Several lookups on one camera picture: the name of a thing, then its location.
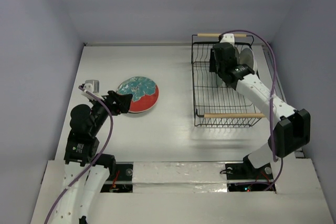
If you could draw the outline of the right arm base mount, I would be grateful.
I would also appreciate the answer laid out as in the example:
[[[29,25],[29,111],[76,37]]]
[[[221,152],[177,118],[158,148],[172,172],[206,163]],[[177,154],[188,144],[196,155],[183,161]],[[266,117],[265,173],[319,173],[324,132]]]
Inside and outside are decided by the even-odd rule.
[[[261,168],[248,168],[244,163],[226,163],[219,172],[227,179],[229,192],[276,191],[273,182],[273,173],[270,163]]]

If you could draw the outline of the red and teal plate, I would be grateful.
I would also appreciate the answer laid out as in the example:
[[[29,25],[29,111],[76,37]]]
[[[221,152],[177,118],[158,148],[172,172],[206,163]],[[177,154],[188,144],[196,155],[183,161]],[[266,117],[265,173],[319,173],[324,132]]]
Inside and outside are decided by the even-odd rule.
[[[129,111],[139,112],[151,109],[159,98],[158,85],[150,78],[131,77],[123,81],[117,88],[118,94],[132,94]]]

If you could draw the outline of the blue floral white plate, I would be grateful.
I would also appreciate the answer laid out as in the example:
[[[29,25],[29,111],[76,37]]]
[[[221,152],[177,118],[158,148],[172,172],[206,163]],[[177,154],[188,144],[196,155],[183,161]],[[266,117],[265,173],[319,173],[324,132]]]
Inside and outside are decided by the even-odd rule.
[[[129,111],[129,113],[127,115],[129,116],[145,116],[147,114],[149,114],[152,111],[152,109],[148,109],[148,110],[144,110],[144,111],[139,111],[139,112],[131,112]]]

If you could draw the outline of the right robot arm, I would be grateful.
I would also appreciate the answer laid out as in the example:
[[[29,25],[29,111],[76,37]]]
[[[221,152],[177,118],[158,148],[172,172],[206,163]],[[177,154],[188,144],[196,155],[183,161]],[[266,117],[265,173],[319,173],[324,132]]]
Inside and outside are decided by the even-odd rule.
[[[257,62],[250,48],[239,51],[231,43],[220,42],[212,51],[216,74],[228,87],[246,97],[270,123],[267,143],[245,156],[238,172],[253,178],[261,167],[310,142],[310,113],[288,105],[266,87],[257,75]]]

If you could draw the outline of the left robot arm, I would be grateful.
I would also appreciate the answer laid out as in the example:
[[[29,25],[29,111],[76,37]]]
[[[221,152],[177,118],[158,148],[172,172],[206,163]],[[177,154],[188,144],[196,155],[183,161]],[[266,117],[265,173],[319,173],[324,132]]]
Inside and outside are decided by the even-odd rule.
[[[108,179],[116,180],[119,171],[113,155],[98,149],[97,134],[106,119],[128,113],[131,94],[93,94],[83,86],[79,88],[92,106],[80,104],[70,112],[70,133],[64,156],[63,196],[59,215],[53,223],[88,223],[89,213]]]

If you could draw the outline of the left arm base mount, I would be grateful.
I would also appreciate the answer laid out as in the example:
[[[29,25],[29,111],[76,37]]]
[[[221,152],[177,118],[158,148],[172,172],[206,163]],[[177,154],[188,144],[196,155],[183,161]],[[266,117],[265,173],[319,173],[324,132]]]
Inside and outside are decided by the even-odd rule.
[[[115,175],[109,177],[101,188],[101,193],[132,193],[133,163],[117,163]]]

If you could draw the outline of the light green flower plate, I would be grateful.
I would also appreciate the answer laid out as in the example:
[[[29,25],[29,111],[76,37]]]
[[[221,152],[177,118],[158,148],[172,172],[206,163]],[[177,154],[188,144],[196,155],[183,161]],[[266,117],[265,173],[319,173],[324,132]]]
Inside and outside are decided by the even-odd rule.
[[[219,74],[216,74],[216,86],[217,87],[221,87],[223,84],[223,80],[221,79],[221,77],[219,76]]]

